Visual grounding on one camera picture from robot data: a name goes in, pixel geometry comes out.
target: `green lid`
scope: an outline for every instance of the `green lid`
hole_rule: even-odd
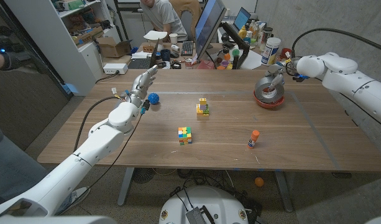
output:
[[[239,54],[240,54],[240,50],[239,50],[239,49],[234,49],[234,50],[232,51],[232,55],[233,55],[233,57],[236,56],[236,55],[239,55]]]

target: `power strip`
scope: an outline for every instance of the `power strip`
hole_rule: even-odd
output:
[[[117,70],[119,71],[119,74],[123,75],[128,71],[128,66],[126,63],[107,63],[103,67],[103,71],[108,75],[115,74]]]

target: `orange cap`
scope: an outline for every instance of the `orange cap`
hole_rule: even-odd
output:
[[[224,56],[225,60],[230,60],[230,54],[227,53],[225,56]]]
[[[256,140],[256,139],[258,139],[258,137],[259,137],[259,131],[254,130],[251,134],[251,138],[254,138]]]

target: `computer monitor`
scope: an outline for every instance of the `computer monitor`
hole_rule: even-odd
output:
[[[247,12],[243,7],[241,7],[236,20],[234,21],[234,26],[237,28],[237,30],[240,30],[242,26],[244,26],[248,19],[251,17],[251,14]]]
[[[201,13],[196,25],[196,53],[197,59],[200,59],[213,35],[217,31],[223,16],[225,15],[226,7],[221,0],[209,0]]]

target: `red bowl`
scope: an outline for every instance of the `red bowl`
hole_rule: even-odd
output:
[[[255,96],[255,90],[254,90],[254,98],[257,100],[257,104],[263,108],[266,108],[266,109],[271,109],[271,108],[275,108],[276,106],[278,105],[281,105],[282,103],[284,103],[284,96],[282,96],[280,99],[278,99],[276,102],[274,103],[264,103],[260,100],[257,99],[257,97]]]

